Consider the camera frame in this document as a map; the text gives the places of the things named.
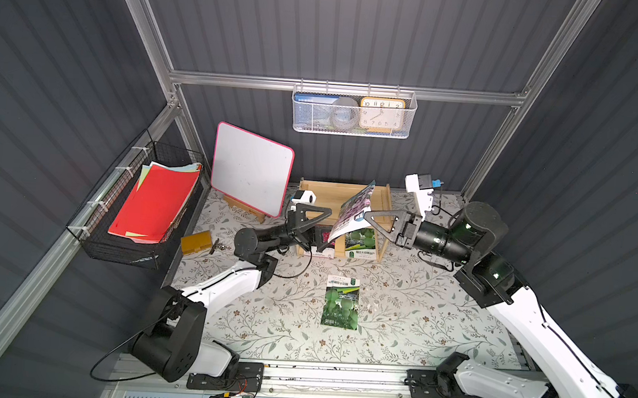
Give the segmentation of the wooden two-tier shelf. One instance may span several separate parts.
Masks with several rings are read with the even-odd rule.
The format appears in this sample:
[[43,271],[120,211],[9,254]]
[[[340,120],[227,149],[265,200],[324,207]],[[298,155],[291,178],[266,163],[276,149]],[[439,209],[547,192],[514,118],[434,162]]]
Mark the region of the wooden two-tier shelf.
[[331,216],[321,221],[331,231],[329,242],[338,258],[383,259],[389,241],[383,235],[393,228],[393,218],[380,215],[392,209],[389,185],[346,184],[302,180],[300,189],[314,194],[318,208]]

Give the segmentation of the purple flower seed bag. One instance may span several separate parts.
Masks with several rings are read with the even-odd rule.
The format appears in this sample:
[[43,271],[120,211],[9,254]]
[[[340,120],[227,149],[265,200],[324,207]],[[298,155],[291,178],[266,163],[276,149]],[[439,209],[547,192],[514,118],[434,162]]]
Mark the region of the purple flower seed bag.
[[337,222],[335,222],[330,232],[329,242],[334,242],[339,237],[348,234],[348,232],[370,226],[364,220],[364,213],[372,210],[371,198],[375,185],[375,181],[370,182],[365,188],[341,205]]

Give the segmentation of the green gourd seed bag top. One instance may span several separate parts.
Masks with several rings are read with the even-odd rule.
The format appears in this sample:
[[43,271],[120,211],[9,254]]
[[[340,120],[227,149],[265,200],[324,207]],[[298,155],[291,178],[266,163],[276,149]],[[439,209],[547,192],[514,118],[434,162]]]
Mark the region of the green gourd seed bag top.
[[356,331],[359,322],[360,295],[359,279],[329,275],[326,281],[321,325]]

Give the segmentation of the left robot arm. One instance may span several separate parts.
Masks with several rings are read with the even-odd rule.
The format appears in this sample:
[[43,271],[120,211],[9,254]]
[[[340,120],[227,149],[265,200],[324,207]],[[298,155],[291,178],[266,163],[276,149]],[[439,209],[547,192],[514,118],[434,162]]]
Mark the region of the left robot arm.
[[202,283],[184,289],[166,286],[155,294],[144,316],[149,324],[131,337],[130,354],[170,383],[188,373],[234,379],[239,354],[203,339],[207,318],[276,276],[279,260],[271,251],[284,252],[293,245],[308,250],[314,241],[313,228],[331,215],[329,208],[297,203],[283,224],[237,231],[237,262],[230,269]]

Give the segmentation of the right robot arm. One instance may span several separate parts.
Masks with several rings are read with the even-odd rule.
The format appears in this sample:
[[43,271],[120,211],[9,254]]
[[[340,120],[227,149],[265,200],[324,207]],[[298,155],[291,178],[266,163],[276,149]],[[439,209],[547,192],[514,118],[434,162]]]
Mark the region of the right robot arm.
[[499,213],[470,202],[449,226],[399,211],[370,211],[364,219],[391,243],[451,262],[459,286],[505,326],[545,374],[528,380],[454,352],[437,366],[435,388],[444,398],[638,398],[590,360],[544,309],[522,275],[494,248],[507,234]]

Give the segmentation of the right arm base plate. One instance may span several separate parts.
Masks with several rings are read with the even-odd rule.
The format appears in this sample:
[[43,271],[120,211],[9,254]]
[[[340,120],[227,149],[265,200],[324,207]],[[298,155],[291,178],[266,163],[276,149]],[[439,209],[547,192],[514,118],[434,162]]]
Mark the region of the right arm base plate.
[[404,384],[411,398],[482,398],[462,392],[451,376],[445,376],[436,370],[409,369]]

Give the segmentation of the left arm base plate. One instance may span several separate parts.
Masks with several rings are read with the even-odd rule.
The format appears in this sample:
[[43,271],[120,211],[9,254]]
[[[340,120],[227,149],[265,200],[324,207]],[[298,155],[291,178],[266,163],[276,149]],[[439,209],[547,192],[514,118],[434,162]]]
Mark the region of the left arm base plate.
[[263,363],[240,361],[229,366],[219,377],[191,374],[186,387],[189,390],[255,393],[261,390],[264,372]]

